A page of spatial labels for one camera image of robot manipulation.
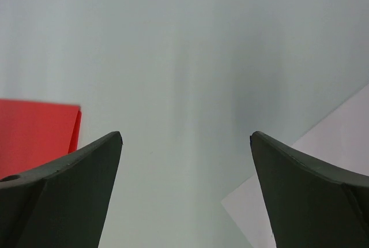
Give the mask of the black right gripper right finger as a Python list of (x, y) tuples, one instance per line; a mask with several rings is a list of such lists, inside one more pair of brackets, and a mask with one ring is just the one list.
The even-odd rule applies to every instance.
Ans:
[(277, 247), (368, 247), (368, 177), (260, 132), (250, 147)]

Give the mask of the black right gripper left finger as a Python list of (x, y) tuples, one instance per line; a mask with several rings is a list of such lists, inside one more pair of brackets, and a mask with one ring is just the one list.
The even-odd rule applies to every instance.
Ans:
[(1, 247), (98, 247), (122, 151), (113, 131), (1, 179)]

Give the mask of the white printed paper sheet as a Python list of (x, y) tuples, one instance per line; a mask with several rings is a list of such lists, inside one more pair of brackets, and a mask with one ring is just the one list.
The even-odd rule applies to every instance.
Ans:
[[(368, 175), (368, 86), (317, 123), (293, 148)], [(252, 247), (275, 247), (257, 175), (243, 182), (221, 203)]]

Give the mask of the red file folder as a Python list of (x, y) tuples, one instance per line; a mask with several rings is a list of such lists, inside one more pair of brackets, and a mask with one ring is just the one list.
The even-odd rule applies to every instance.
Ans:
[(1, 178), (77, 150), (81, 107), (1, 99)]

